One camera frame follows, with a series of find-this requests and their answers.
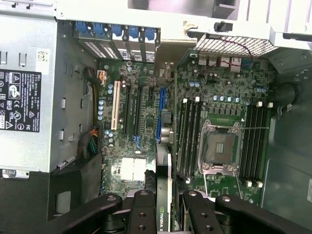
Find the motherboard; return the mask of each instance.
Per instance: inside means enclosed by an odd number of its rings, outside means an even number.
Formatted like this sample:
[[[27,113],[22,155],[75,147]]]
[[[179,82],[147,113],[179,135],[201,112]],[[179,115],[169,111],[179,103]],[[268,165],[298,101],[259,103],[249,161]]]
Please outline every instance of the motherboard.
[[[175,80],[154,77],[152,64],[100,61],[102,193],[143,189],[156,144],[176,144],[177,174],[189,189],[259,203],[276,71],[266,60],[240,58],[233,68],[216,59],[190,58]]]

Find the barcode sticker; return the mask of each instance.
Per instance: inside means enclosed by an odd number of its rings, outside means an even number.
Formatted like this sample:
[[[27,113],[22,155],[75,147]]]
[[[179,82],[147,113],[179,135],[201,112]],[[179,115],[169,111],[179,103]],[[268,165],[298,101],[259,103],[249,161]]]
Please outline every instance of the barcode sticker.
[[[309,188],[308,188],[308,201],[312,202],[312,179],[310,179],[309,182]]]
[[[43,75],[49,74],[51,54],[50,52],[50,49],[37,48],[36,72],[41,72]]]
[[[0,129],[5,129],[5,116],[0,116]]]

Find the sticker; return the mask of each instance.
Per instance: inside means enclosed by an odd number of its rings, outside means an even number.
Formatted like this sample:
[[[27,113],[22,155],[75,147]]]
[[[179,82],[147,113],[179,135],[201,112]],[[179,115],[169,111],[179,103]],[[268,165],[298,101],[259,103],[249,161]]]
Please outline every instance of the sticker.
[[[50,52],[50,49],[37,48],[36,72],[41,72],[43,75],[49,74],[51,54]]]
[[[41,73],[0,69],[0,130],[39,132]]]
[[[312,202],[312,179],[310,179],[309,182],[309,188],[308,188],[308,201]]]

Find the white pci slot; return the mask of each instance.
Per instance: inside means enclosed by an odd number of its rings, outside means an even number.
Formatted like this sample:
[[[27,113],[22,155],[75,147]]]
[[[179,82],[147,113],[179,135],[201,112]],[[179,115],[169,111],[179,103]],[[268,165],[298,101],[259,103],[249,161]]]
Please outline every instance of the white pci slot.
[[[113,100],[113,111],[112,111],[112,130],[117,130],[118,125],[118,114],[120,104],[120,81],[114,83],[114,100]]]

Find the power supply label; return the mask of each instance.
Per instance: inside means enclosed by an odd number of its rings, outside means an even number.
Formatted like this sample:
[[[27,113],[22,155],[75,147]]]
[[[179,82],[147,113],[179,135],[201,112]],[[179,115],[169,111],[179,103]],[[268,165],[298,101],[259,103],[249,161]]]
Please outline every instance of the power supply label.
[[[41,73],[0,69],[0,130],[39,132]]]

